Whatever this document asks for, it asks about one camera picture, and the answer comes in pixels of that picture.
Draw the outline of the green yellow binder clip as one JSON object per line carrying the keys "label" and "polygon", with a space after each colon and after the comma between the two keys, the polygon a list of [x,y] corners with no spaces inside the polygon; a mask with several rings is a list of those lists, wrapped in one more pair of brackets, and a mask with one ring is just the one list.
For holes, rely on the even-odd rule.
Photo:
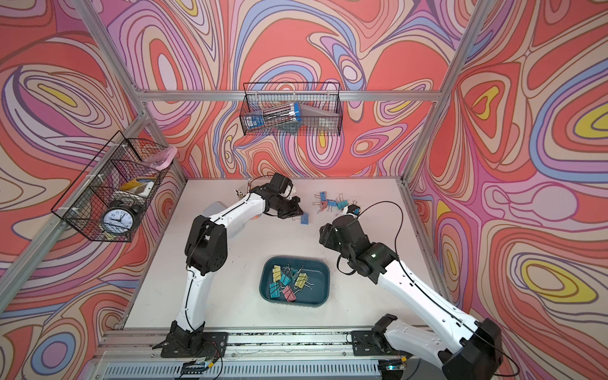
{"label": "green yellow binder clip", "polygon": [[309,278],[310,277],[307,273],[300,272],[294,282],[295,289],[299,290],[299,291],[303,290],[304,288],[308,288],[308,289],[312,290],[314,288],[314,285],[313,285],[313,283],[310,283]]}

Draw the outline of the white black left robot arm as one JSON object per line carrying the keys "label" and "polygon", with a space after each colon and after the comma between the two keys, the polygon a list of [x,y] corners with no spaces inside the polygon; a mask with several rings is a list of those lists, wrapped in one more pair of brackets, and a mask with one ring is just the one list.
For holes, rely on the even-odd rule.
{"label": "white black left robot arm", "polygon": [[302,216],[299,203],[293,181],[273,174],[270,182],[250,188],[235,204],[213,215],[194,218],[185,245],[187,283],[180,311],[166,338],[153,346],[161,351],[162,358],[223,355],[219,340],[207,335],[204,326],[215,274],[227,260],[228,241],[260,215],[275,212],[279,219]]}

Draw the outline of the dark teal storage tray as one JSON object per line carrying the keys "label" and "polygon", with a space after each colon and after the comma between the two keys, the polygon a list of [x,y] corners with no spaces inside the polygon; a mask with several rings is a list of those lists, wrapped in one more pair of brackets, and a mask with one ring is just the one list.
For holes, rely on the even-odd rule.
{"label": "dark teal storage tray", "polygon": [[320,307],[329,299],[330,270],[320,260],[274,256],[264,264],[258,290],[270,303]]}

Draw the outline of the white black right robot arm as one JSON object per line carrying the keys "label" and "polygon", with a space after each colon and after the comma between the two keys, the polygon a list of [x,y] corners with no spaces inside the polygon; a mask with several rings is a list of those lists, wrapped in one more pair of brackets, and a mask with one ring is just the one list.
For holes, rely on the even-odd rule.
{"label": "white black right robot arm", "polygon": [[478,321],[434,291],[410,270],[397,253],[371,242],[357,217],[342,215],[322,226],[319,242],[340,254],[354,273],[389,291],[429,327],[411,326],[392,314],[372,329],[392,349],[438,367],[447,379],[492,379],[508,355],[495,321]]}

